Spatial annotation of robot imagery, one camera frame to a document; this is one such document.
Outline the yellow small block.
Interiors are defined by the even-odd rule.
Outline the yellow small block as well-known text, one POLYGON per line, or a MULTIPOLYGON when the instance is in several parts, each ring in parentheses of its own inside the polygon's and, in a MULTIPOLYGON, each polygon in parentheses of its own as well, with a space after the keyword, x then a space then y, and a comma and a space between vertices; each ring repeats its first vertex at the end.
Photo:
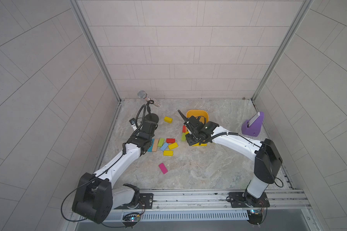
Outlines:
POLYGON ((163 152, 163 156, 165 156, 165 157, 172 157, 173 155, 174 155, 174 152, 170 151, 170 150, 165 150, 163 152))
POLYGON ((175 148, 177 148, 177 147, 178 147, 177 142, 168 145, 169 150, 173 150, 173 149, 175 149, 175 148))

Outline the yellow plastic bin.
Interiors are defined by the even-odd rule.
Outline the yellow plastic bin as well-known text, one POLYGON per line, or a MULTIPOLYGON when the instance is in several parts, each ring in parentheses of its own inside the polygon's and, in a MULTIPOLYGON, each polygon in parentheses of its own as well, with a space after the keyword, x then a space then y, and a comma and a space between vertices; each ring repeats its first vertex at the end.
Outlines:
POLYGON ((209 114, 204 111, 204 110, 198 110, 198 109, 192 109, 187 111, 186 114, 187 118, 190 118, 191 116, 194 116, 195 118, 199 118, 200 122, 203 124, 206 124, 207 122, 209 122, 209 114))

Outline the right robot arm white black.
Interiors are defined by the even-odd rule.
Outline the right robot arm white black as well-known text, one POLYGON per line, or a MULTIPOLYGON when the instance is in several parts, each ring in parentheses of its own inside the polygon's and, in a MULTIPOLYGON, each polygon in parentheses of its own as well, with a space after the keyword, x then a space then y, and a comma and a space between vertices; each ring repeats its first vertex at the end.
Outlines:
POLYGON ((189 131, 186 141, 189 146, 213 142, 228 147, 254 161, 254 176, 242 195, 242 203, 248 207, 268 207, 265 201, 265 190, 274 184, 282 166, 282 158, 275 143, 270 139, 264 141, 246 138, 231 132, 219 124, 209 121, 202 123, 194 116, 186 117, 178 110, 184 119, 184 125, 189 131))

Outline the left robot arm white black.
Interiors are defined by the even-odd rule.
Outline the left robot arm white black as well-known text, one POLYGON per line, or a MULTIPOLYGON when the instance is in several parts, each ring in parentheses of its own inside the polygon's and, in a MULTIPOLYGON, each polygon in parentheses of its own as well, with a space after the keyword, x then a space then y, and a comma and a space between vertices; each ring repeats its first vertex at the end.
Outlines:
POLYGON ((122 173, 153 145, 159 118, 151 113, 152 103, 153 101, 149 100, 142 105, 137 116, 130 120, 134 132, 127 142, 123 143, 122 150, 95 173, 83 174, 78 187, 71 191, 75 195, 71 210, 82 217, 81 221, 88 219, 102 224, 115 208, 141 206, 141 212, 131 212, 122 218, 125 227, 133 227, 140 221, 147 207, 140 199, 140 189, 131 184, 124 184, 117 189, 113 186, 122 173))

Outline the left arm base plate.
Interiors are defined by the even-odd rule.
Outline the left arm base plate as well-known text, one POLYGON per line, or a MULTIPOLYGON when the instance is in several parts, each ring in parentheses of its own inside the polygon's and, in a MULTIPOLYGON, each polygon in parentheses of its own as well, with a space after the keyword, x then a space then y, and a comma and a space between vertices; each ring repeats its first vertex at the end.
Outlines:
POLYGON ((116 209, 152 209, 153 193, 141 193, 136 205, 125 204, 116 209))

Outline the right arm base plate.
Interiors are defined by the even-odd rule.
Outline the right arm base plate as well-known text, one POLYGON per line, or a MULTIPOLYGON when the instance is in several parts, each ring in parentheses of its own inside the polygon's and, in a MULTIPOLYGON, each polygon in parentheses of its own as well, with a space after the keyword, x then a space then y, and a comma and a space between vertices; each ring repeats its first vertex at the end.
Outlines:
POLYGON ((260 198, 255 198, 247 191, 245 192, 230 192, 226 201, 231 203, 232 208, 268 208, 270 203, 265 192, 261 194, 260 198))

